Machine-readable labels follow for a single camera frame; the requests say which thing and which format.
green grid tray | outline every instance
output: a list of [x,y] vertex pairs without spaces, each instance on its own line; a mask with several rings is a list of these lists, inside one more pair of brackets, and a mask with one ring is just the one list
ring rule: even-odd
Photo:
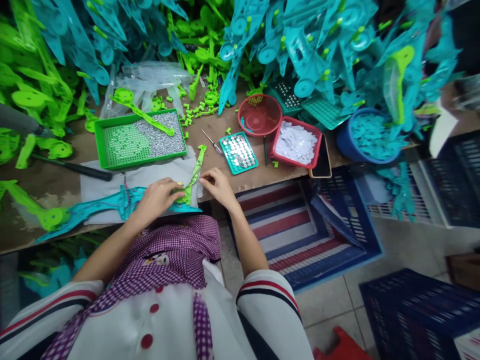
[[294,86],[285,78],[268,84],[264,92],[280,104],[283,116],[293,118],[302,110],[302,99],[294,94]]
[[350,115],[340,116],[342,109],[323,99],[321,95],[314,95],[305,100],[301,103],[301,107],[329,130],[335,129],[350,117]]
[[244,131],[222,137],[218,142],[233,175],[244,173],[259,165]]
[[[155,115],[172,112],[175,112],[178,118],[179,115],[176,109],[149,112],[148,115],[153,117]],[[187,154],[187,146],[183,139],[184,134],[181,130],[182,127],[179,119],[180,134],[175,132],[174,137],[182,137],[184,150],[177,153],[150,157],[149,140],[140,133],[134,125],[134,123],[140,119],[140,116],[132,114],[94,122],[98,160],[102,169],[123,169],[159,160],[182,157]]]

hand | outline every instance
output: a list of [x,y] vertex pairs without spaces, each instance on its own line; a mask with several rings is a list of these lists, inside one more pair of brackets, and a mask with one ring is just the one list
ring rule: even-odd
[[217,167],[203,172],[200,176],[200,184],[222,204],[229,212],[240,207],[237,198],[230,186],[229,178]]
[[134,224],[133,226],[138,228],[138,231],[145,229],[162,215],[175,200],[185,196],[183,191],[172,193],[175,189],[181,190],[183,188],[169,177],[150,184],[127,222]]

red plastic bowl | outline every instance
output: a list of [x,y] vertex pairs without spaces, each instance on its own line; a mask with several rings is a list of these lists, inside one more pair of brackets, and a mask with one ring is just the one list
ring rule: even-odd
[[280,125],[282,122],[280,122],[279,126],[278,126],[278,129],[276,130],[276,133],[275,133],[275,140],[273,141],[273,146],[271,148],[271,155],[270,157],[275,159],[275,160],[278,160],[282,163],[285,163],[285,164],[289,164],[289,165],[292,165],[292,166],[295,166],[295,167],[299,167],[299,168],[306,168],[306,169],[313,169],[314,167],[317,166],[317,162],[319,160],[319,151],[320,151],[320,144],[322,143],[322,132],[320,131],[320,129],[318,127],[315,127],[313,125],[310,125],[310,124],[307,124],[303,121],[300,121],[300,120],[297,120],[293,117],[290,117],[290,116],[284,116],[282,121],[286,121],[286,122],[289,122],[291,123],[292,125],[300,125],[301,127],[303,127],[305,130],[311,132],[313,135],[316,136],[316,138],[318,139],[318,141],[316,142],[315,144],[315,147],[313,148],[313,152],[315,153],[315,156],[313,157],[313,159],[311,160],[311,162],[307,165],[304,165],[302,163],[299,163],[297,161],[294,161],[294,160],[291,160],[289,159],[288,157],[284,157],[282,155],[279,155],[275,152],[275,148],[277,147],[277,140],[279,139],[279,136],[280,136],[280,129],[282,128],[282,126]]
[[238,123],[247,135],[260,137],[271,134],[279,127],[281,119],[280,104],[268,95],[249,96],[238,109]]

gray cloth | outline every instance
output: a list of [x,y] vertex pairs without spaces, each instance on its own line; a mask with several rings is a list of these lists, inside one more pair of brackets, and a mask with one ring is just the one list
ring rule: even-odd
[[[184,157],[177,157],[173,160],[158,161],[151,165],[144,165],[138,168],[112,171],[113,178],[111,181],[103,181],[93,177],[80,175],[81,201],[89,202],[118,193],[120,191],[120,185],[125,185],[125,181],[128,188],[146,188],[159,179],[172,178],[173,181],[181,181],[183,182],[183,186],[187,186],[194,173],[197,158],[195,156],[195,151],[191,146],[187,146],[186,148],[187,152]],[[101,170],[100,164],[97,160],[84,162],[82,165]],[[201,198],[202,195],[203,186],[200,185],[197,180],[192,187],[190,206],[197,208],[197,199]],[[171,214],[173,214],[173,212],[167,211],[162,216]],[[110,210],[90,216],[84,224],[118,224],[122,222],[119,213],[116,210]]]

purple checkered headscarf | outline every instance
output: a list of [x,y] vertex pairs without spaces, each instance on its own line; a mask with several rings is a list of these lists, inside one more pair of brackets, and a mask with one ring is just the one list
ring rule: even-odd
[[[195,215],[186,218],[180,225],[164,225],[142,233],[131,247],[109,288],[63,327],[43,354],[42,360],[67,359],[90,314],[170,284],[187,283],[196,290],[207,286],[202,260],[207,258],[215,262],[220,259],[220,232],[216,220],[207,215]],[[166,253],[168,265],[144,265],[146,258],[159,253]],[[210,318],[199,293],[193,297],[193,323],[197,358],[212,359]]]

